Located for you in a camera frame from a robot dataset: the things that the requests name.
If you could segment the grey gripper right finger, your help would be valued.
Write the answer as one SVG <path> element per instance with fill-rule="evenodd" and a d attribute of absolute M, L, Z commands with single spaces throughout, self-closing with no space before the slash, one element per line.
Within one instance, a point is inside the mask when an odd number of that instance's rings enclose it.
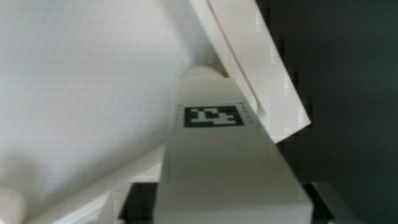
<path fill-rule="evenodd" d="M 304 190 L 315 205 L 311 224 L 363 224 L 333 185 L 311 182 Z"/>

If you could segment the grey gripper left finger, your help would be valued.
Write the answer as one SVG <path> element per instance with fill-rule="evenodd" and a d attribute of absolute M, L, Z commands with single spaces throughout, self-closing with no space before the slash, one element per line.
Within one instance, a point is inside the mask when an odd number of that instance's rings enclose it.
<path fill-rule="evenodd" d="M 112 192 L 105 224 L 155 224 L 157 182 L 125 184 Z"/>

